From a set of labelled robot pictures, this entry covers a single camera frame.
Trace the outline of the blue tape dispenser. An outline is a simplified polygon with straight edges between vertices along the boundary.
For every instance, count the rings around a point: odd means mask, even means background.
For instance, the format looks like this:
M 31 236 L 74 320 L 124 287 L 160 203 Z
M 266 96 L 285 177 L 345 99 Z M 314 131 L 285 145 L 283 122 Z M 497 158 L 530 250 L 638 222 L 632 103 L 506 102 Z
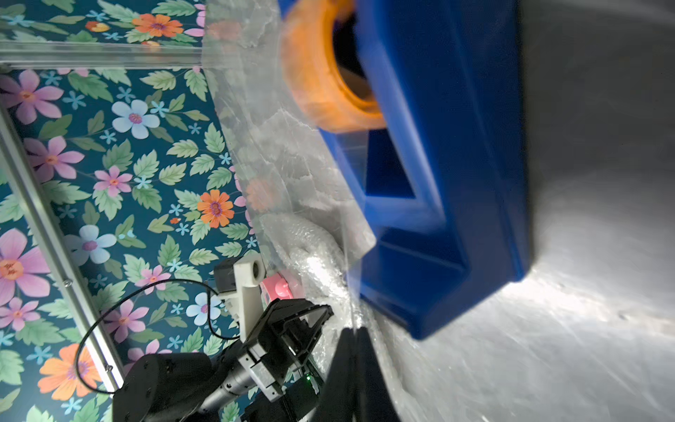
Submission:
M 374 232 L 360 296 L 425 339 L 531 265 L 514 1 L 354 1 L 337 60 L 383 129 L 315 127 Z

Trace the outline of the pink toy clock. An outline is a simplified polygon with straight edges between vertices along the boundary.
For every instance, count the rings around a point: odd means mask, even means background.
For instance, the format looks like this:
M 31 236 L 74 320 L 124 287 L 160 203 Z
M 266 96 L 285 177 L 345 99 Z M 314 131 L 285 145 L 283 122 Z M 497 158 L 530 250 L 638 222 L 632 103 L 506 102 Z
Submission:
M 305 297 L 302 283 L 287 273 L 269 275 L 261 281 L 259 286 L 265 307 L 277 299 L 290 300 Z

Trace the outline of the orange tape roll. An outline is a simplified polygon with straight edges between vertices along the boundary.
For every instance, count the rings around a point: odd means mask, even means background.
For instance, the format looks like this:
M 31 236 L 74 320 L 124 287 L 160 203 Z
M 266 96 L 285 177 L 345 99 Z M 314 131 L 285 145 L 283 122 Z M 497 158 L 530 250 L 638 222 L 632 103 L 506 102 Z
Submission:
M 337 25 L 355 16 L 353 1 L 296 1 L 282 20 L 281 65 L 291 95 L 314 125 L 336 134 L 386 127 L 367 79 L 337 58 Z

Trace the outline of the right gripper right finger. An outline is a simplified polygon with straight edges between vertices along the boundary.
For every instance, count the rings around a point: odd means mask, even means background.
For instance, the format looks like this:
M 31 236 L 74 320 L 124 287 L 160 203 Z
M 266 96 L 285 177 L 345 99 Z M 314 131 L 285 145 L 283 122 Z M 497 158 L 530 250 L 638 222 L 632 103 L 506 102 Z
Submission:
M 358 422 L 400 422 L 381 372 L 367 328 L 356 332 L 355 419 Z

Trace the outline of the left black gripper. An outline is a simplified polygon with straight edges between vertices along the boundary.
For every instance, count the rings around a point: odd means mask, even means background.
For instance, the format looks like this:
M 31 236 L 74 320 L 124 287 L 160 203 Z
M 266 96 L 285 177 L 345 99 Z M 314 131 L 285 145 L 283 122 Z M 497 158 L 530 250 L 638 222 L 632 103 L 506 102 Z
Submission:
M 330 305 L 307 299 L 276 299 L 265 309 L 238 360 L 268 400 L 284 395 L 288 371 L 306 364 L 332 316 Z

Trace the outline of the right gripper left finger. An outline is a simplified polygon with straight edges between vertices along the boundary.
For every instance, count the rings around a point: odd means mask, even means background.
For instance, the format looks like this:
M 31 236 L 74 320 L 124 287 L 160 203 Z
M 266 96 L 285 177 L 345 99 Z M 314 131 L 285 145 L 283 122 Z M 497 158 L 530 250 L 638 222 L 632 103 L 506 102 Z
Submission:
M 356 336 L 342 330 L 312 422 L 352 422 L 356 403 Z

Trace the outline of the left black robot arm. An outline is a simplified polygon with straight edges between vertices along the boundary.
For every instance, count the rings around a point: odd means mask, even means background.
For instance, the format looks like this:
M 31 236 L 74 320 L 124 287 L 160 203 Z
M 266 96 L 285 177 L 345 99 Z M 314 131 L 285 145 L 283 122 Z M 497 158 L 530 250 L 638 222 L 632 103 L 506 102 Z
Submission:
M 214 358 L 146 354 L 114 393 L 112 420 L 217 421 L 257 388 L 243 421 L 300 421 L 316 407 L 321 381 L 309 357 L 332 315 L 328 304 L 275 300 L 246 340 Z

